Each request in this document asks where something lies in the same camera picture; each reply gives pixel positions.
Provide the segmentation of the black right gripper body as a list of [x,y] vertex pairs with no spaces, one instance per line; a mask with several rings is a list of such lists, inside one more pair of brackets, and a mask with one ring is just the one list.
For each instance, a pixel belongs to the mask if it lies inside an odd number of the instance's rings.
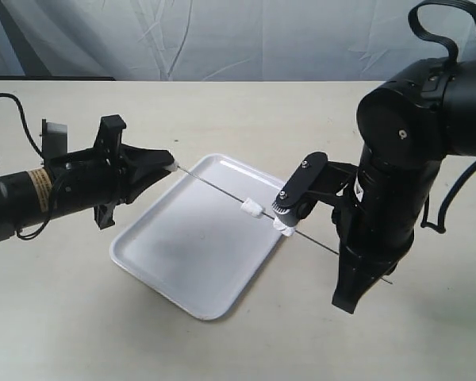
[[330,161],[325,181],[337,194],[332,220],[340,239],[337,284],[370,286],[411,248],[417,220],[417,170],[363,158]]

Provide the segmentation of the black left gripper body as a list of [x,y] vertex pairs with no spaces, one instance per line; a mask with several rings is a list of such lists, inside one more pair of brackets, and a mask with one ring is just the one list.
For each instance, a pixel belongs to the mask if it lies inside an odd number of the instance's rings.
[[45,164],[53,183],[47,212],[51,219],[92,209],[99,229],[114,225],[113,211],[123,183],[119,155],[125,128],[121,116],[104,116],[92,147]]

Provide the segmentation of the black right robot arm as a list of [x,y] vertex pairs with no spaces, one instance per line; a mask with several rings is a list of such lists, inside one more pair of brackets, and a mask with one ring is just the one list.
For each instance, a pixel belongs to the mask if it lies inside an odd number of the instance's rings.
[[409,65],[360,101],[356,121],[359,165],[328,191],[340,239],[332,304],[347,313],[411,249],[443,160],[476,157],[476,60]]

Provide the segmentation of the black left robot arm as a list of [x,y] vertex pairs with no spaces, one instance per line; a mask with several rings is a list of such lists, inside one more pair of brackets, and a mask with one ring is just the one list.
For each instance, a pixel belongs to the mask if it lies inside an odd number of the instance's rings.
[[116,206],[133,203],[176,169],[167,150],[122,143],[125,128],[121,116],[104,116],[93,145],[69,152],[67,126],[43,121],[43,167],[0,176],[0,242],[88,209],[98,228],[107,229]]

